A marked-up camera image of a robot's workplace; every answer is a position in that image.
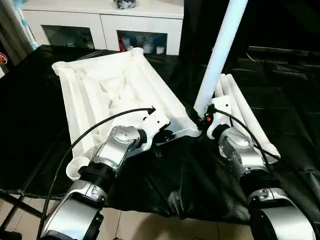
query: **robotic arm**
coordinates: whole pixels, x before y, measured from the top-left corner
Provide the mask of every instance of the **robotic arm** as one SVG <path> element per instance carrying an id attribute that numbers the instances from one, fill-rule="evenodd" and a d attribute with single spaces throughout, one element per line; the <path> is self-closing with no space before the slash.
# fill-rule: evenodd
<path id="1" fill-rule="evenodd" d="M 219 97 L 215 107 L 230 111 L 226 99 Z M 221 113 L 212 117 L 207 136 L 218 144 L 221 156 L 227 159 L 246 196 L 254 239 L 315 240 L 309 220 L 270 175 L 252 139 L 230 126 L 229 117 Z"/>
<path id="2" fill-rule="evenodd" d="M 80 179 L 46 220 L 41 240 L 95 240 L 104 219 L 100 211 L 127 153 L 148 150 L 156 133 L 169 123 L 156 110 L 138 128 L 113 127 L 88 166 L 80 168 Z"/>

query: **black tablecloth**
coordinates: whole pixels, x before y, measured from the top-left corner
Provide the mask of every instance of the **black tablecloth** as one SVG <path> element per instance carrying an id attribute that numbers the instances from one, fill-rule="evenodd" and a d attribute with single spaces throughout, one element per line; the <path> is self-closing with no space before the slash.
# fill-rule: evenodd
<path id="1" fill-rule="evenodd" d="M 41 46 L 0 80 L 1 190 L 38 198 L 47 194 L 57 164 L 70 146 L 60 81 L 51 65 L 91 52 Z M 110 53 L 104 50 L 98 55 Z M 177 56 L 146 58 L 180 101 L 192 107 L 206 66 Z M 233 75 L 280 152 L 281 161 L 273 168 L 283 189 L 320 226 L 320 71 L 240 62 L 223 72 Z M 72 183 L 65 174 L 67 164 L 57 178 L 55 197 Z M 249 218 L 239 184 L 205 136 L 183 137 L 127 159 L 107 205 L 209 221 L 246 223 Z"/>

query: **floor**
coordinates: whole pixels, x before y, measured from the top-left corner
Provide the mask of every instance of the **floor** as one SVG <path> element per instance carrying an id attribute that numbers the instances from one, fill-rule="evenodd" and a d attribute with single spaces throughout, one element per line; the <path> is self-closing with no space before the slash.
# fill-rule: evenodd
<path id="1" fill-rule="evenodd" d="M 42 211 L 43 199 L 25 198 L 24 202 Z M 49 208 L 56 202 L 50 201 Z M 0 224 L 12 205 L 0 199 Z M 250 227 L 195 219 L 179 220 L 157 214 L 136 211 L 120 211 L 113 208 L 102 210 L 104 220 L 99 240 L 253 240 Z M 40 219 L 21 209 L 17 210 L 7 231 L 22 234 L 23 240 L 35 240 Z"/>

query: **black cable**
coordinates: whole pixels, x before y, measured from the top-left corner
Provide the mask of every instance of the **black cable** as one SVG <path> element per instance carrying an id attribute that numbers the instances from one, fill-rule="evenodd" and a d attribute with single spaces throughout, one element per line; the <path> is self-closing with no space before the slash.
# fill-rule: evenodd
<path id="1" fill-rule="evenodd" d="M 42 232 L 42 229 L 44 227 L 45 219 L 46 219 L 46 216 L 47 216 L 47 210 L 48 210 L 48 206 L 49 206 L 50 195 L 51 195 L 51 192 L 53 190 L 54 184 L 56 182 L 56 178 L 58 176 L 59 170 L 60 170 L 65 158 L 68 156 L 68 154 L 71 152 L 71 150 L 77 145 L 77 143 L 79 143 L 92 130 L 94 130 L 95 128 L 99 127 L 100 125 L 102 125 L 102 124 L 104 124 L 104 123 L 106 123 L 106 122 L 108 122 L 108 121 L 110 121 L 112 119 L 115 119 L 115 118 L 117 118 L 119 116 L 122 116 L 122 115 L 125 115 L 125 114 L 129 114 L 129 113 L 133 113 L 133 112 L 139 112 L 139 111 L 147 111 L 148 114 L 151 114 L 154 110 L 155 110 L 154 108 L 137 108 L 137 109 L 132 109 L 132 110 L 128 110 L 128 111 L 124 111 L 124 112 L 120 112 L 118 114 L 115 114 L 115 115 L 113 115 L 111 117 L 108 117 L 105 120 L 102 120 L 101 122 L 98 122 L 97 124 L 93 125 L 92 127 L 90 127 L 80 137 L 78 137 L 78 139 L 75 140 L 74 143 L 72 143 L 72 145 L 69 147 L 69 149 L 64 154 L 63 158 L 61 159 L 61 161 L 60 161 L 60 163 L 59 163 L 59 165 L 58 165 L 58 167 L 57 167 L 57 169 L 55 171 L 54 178 L 52 180 L 49 192 L 48 192 L 48 194 L 47 194 L 47 196 L 45 198 L 43 211 L 42 211 L 42 216 L 41 216 L 40 224 L 39 224 L 39 229 L 38 229 L 38 233 L 37 233 L 37 236 L 36 236 L 37 240 L 40 240 L 40 237 L 41 237 L 41 232 Z"/>
<path id="2" fill-rule="evenodd" d="M 243 127 L 250 135 L 250 137 L 253 139 L 253 141 L 255 142 L 255 144 L 258 146 L 258 149 L 261 151 L 261 154 L 262 154 L 262 157 L 263 157 L 263 160 L 264 160 L 264 164 L 265 164 L 265 167 L 268 169 L 269 173 L 273 176 L 272 174 L 272 171 L 271 171 L 271 168 L 270 168 L 270 165 L 269 165 L 269 161 L 267 159 L 267 156 L 266 156 L 266 153 L 264 152 L 264 149 L 262 148 L 261 144 L 259 143 L 259 141 L 257 140 L 257 138 L 255 137 L 255 135 L 250 131 L 250 129 L 244 125 L 242 123 L 242 121 L 240 121 L 238 118 L 236 118 L 235 116 L 232 116 L 231 114 L 225 112 L 225 111 L 221 111 L 221 110 L 218 110 L 218 109 L 214 109 L 214 112 L 215 113 L 220 113 L 220 114 L 223 114 L 223 115 L 226 115 L 228 116 L 229 118 L 235 120 L 238 124 L 241 125 L 241 127 Z"/>

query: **white pipe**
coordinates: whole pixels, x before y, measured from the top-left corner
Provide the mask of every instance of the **white pipe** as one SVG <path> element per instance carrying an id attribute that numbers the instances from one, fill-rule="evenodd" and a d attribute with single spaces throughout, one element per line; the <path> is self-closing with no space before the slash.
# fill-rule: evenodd
<path id="1" fill-rule="evenodd" d="M 248 0 L 230 0 L 193 108 L 203 118 L 225 65 Z"/>
<path id="2" fill-rule="evenodd" d="M 216 83 L 215 90 L 214 90 L 214 97 L 215 98 L 222 97 L 223 95 L 225 95 L 224 90 L 222 89 L 222 85 L 221 85 L 221 78 L 223 76 L 225 76 L 225 74 L 222 73 L 219 77 L 218 82 Z"/>
<path id="3" fill-rule="evenodd" d="M 236 101 L 236 98 L 234 96 L 234 93 L 233 93 L 233 90 L 231 88 L 231 83 L 229 82 L 229 76 L 230 74 L 228 74 L 227 76 L 226 75 L 222 75 L 221 74 L 221 85 L 222 85 L 222 89 L 223 89 L 223 93 L 224 95 L 227 95 L 229 96 L 229 99 L 230 99 L 230 105 L 231 105 L 231 113 L 232 113 L 232 116 L 236 117 L 237 119 L 239 119 L 243 124 L 246 125 L 246 122 L 242 116 L 242 112 L 241 110 L 239 109 L 239 106 L 237 104 L 237 101 Z M 247 132 L 247 130 L 245 130 L 239 123 L 237 123 L 236 121 L 234 120 L 231 120 L 232 121 L 232 124 L 233 126 L 238 129 L 242 134 L 244 134 L 245 136 L 247 136 L 248 138 L 251 139 L 251 136 L 250 134 Z"/>
<path id="4" fill-rule="evenodd" d="M 269 153 L 272 153 L 278 157 L 280 157 L 280 154 L 276 147 L 269 141 L 267 135 L 263 131 L 262 127 L 260 126 L 258 120 L 256 119 L 254 113 L 252 112 L 250 106 L 248 105 L 245 97 L 243 96 L 242 92 L 240 91 L 235 79 L 232 77 L 231 74 L 228 74 L 226 76 L 229 80 L 229 84 L 232 90 L 232 93 L 234 95 L 234 98 L 236 100 L 236 103 L 242 113 L 243 119 L 245 121 L 246 126 L 250 129 L 250 131 L 253 133 L 253 135 L 256 137 L 256 139 L 261 144 L 262 148 Z M 276 162 L 276 160 L 271 157 L 267 156 L 270 163 Z"/>

